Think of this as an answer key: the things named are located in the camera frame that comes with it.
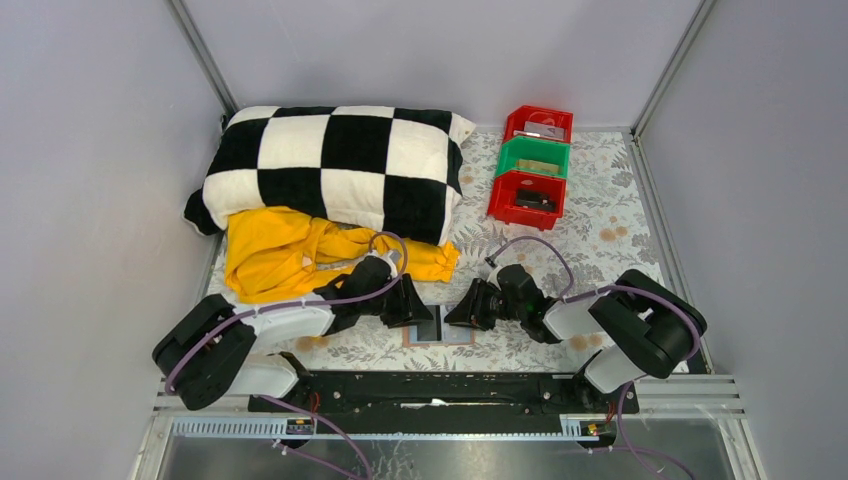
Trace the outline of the black credit card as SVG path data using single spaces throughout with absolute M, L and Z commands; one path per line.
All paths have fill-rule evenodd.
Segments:
M 527 189 L 518 189 L 516 191 L 514 204 L 517 207 L 548 213 L 553 213 L 557 210 L 557 203 L 549 194 Z

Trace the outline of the pink leather card holder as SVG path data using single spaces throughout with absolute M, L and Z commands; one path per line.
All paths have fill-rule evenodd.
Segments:
M 474 331 L 467 327 L 453 326 L 446 316 L 454 304 L 428 305 L 433 319 L 403 328 L 403 346 L 407 348 L 430 346 L 463 346 L 474 343 Z

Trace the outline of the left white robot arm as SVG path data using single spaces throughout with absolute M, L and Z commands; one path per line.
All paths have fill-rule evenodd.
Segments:
M 190 411 L 224 396 L 282 398 L 305 371 L 291 355 L 272 354 L 273 346 L 334 335 L 365 316 L 387 328 L 434 320 L 409 274 L 400 273 L 387 255 L 368 255 L 351 272 L 296 300 L 249 306 L 208 295 L 157 343 L 152 360 L 165 378 L 166 394 Z

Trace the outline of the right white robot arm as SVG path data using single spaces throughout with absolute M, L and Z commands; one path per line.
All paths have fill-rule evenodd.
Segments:
M 445 316 L 447 324 L 491 330 L 514 321 L 536 342 L 558 344 L 603 333 L 611 346 L 580 367 L 576 379 L 594 393 L 610 394 L 642 377 L 664 379 L 701 348 L 703 315 L 639 270 L 614 283 L 569 298 L 548 296 L 519 264 L 476 279 Z

